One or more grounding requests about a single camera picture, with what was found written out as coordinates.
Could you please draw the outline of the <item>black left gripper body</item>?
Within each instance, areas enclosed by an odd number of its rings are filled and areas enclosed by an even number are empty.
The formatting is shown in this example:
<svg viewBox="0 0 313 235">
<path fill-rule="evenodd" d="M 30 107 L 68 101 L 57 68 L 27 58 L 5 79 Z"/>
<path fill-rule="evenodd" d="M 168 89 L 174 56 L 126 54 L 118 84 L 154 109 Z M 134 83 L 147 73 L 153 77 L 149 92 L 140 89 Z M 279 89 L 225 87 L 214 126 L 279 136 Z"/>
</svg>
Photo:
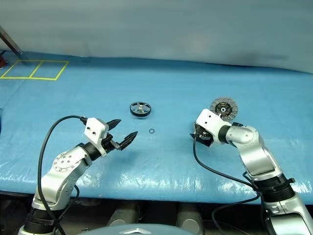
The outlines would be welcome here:
<svg viewBox="0 0 313 235">
<path fill-rule="evenodd" d="M 101 146 L 105 150 L 106 154 L 115 149 L 121 150 L 120 144 L 113 140 L 113 135 L 110 133 L 108 133 L 106 137 L 101 140 Z"/>
</svg>

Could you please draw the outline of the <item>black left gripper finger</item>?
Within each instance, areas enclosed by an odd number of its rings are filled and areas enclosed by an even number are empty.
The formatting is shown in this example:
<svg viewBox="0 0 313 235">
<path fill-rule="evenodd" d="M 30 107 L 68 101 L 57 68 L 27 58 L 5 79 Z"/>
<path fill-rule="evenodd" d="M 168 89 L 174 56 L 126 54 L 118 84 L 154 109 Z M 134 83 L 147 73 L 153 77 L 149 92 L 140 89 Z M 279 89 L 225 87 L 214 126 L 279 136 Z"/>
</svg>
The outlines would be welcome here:
<svg viewBox="0 0 313 235">
<path fill-rule="evenodd" d="M 132 132 L 129 135 L 127 135 L 121 143 L 118 143 L 118 145 L 119 145 L 118 149 L 124 150 L 127 146 L 129 146 L 133 142 L 133 140 L 136 138 L 137 134 L 138 134 L 138 132 L 135 131 L 135 132 Z"/>
<path fill-rule="evenodd" d="M 108 126 L 108 131 L 115 128 L 120 122 L 121 122 L 121 119 L 113 119 L 113 120 L 107 122 L 106 124 Z"/>
</svg>

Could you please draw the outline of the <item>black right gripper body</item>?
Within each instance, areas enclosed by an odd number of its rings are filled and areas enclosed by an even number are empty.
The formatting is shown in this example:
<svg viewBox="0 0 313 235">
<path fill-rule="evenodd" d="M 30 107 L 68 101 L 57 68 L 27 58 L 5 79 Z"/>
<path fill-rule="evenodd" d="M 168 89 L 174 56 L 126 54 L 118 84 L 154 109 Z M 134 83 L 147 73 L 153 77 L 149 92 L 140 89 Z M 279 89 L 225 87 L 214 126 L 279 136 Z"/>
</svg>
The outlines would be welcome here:
<svg viewBox="0 0 313 235">
<path fill-rule="evenodd" d="M 210 147 L 213 143 L 212 135 L 198 124 L 194 124 L 194 127 L 194 136 L 196 137 L 196 141 L 207 147 Z"/>
</svg>

